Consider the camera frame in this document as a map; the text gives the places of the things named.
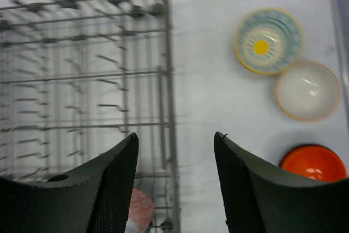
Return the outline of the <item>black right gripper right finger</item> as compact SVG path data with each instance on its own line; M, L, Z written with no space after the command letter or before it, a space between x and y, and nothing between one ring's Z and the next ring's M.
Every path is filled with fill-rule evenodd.
M229 232L348 232L348 179L290 173L221 132L214 154Z

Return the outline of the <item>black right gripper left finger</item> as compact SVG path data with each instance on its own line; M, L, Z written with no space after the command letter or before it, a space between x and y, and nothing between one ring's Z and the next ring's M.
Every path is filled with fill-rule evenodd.
M46 182L1 178L1 232L124 232L138 154L131 133Z

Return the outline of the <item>pink rimmed white bowl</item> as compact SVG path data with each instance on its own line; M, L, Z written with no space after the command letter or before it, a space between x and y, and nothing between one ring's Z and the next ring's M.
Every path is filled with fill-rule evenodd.
M131 195L125 233L145 232L152 222L154 214L155 204L152 199L146 193L134 188Z

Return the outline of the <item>orange bowl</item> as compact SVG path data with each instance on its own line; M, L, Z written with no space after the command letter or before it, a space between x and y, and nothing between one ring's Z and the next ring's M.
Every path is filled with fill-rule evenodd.
M341 158L322 145L300 145L288 151L279 167L314 180L336 182L347 178Z

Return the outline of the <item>beige white bowl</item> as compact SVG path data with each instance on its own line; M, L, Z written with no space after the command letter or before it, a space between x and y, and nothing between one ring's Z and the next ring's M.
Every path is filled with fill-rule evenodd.
M331 116L341 102L341 85L325 65L300 60L277 78L274 97L288 117L302 122L322 121Z

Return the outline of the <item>grey wire dish rack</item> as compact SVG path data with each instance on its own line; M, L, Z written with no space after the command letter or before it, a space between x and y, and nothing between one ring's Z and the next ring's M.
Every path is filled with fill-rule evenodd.
M131 133L146 232L180 232L171 0L1 0L1 177L48 181Z

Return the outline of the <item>floral white bowl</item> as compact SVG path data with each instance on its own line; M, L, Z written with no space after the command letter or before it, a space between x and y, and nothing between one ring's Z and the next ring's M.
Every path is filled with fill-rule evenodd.
M256 9L242 17L232 45L237 60L251 72L278 75L301 57L303 28L282 9Z

